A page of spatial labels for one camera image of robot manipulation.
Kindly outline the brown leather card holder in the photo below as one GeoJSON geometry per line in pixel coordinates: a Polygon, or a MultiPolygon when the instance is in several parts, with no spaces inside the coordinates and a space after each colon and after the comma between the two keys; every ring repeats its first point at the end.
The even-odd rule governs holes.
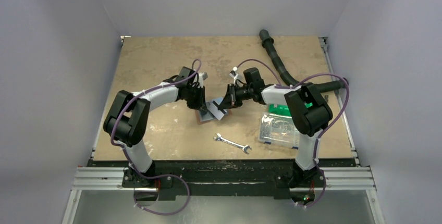
{"type": "Polygon", "coordinates": [[[196,110],[197,121],[199,124],[207,123],[210,121],[221,121],[224,117],[231,115],[230,109],[218,110],[217,105],[222,101],[222,97],[218,97],[206,102],[207,111],[196,110]]]}

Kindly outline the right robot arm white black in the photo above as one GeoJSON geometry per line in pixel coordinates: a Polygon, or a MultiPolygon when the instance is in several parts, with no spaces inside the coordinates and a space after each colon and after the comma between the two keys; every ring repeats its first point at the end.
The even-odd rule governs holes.
{"type": "Polygon", "coordinates": [[[287,106],[294,127],[299,131],[298,153],[287,183],[291,188],[307,185],[318,173],[320,134],[333,118],[331,108],[313,83],[284,89],[280,85],[265,84],[257,68],[246,69],[243,75],[245,84],[229,84],[223,100],[216,104],[216,108],[219,111],[238,108],[249,99],[262,105],[287,106]]]}

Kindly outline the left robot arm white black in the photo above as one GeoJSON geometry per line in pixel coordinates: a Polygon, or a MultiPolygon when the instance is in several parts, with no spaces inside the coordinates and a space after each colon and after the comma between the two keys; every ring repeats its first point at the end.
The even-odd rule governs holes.
{"type": "Polygon", "coordinates": [[[143,143],[149,113],[179,100],[186,101],[190,109],[206,112],[206,79],[207,73],[182,67],[178,75],[153,88],[140,92],[121,90],[116,94],[103,129],[110,135],[111,144],[122,149],[141,186],[149,187],[155,182],[155,163],[143,143]]]}

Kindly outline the silver open-end wrench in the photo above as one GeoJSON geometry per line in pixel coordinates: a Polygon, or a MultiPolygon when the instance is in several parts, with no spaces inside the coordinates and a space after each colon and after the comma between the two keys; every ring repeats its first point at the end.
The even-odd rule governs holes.
{"type": "Polygon", "coordinates": [[[239,143],[233,142],[233,141],[231,141],[229,139],[226,139],[226,138],[222,137],[219,133],[217,133],[216,136],[213,137],[213,139],[214,139],[214,141],[224,142],[226,144],[229,144],[231,146],[239,148],[247,155],[249,155],[249,151],[252,150],[251,146],[249,146],[249,145],[241,145],[239,143]]]}

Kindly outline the green plastic bin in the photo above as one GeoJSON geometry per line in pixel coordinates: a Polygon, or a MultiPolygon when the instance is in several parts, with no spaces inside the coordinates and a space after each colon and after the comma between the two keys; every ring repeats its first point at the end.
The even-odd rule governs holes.
{"type": "Polygon", "coordinates": [[[281,116],[291,116],[290,110],[286,105],[271,104],[268,107],[268,112],[281,116]]]}

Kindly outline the clear plastic screw box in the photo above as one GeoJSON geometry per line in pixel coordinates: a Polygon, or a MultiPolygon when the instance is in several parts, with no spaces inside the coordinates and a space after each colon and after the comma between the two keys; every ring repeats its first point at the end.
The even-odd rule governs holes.
{"type": "Polygon", "coordinates": [[[292,118],[271,113],[263,113],[260,120],[258,140],[269,145],[299,148],[299,131],[292,118]]]}

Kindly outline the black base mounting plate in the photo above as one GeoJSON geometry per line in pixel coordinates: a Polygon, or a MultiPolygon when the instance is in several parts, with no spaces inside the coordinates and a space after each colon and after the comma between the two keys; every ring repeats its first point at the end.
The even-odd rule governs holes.
{"type": "Polygon", "coordinates": [[[251,196],[275,200],[314,199],[323,186],[334,179],[347,179],[355,168],[349,159],[323,159],[321,170],[310,183],[288,186],[293,159],[156,161],[155,176],[148,178],[131,168],[123,171],[122,187],[137,191],[153,190],[159,200],[178,196],[251,196]]]}

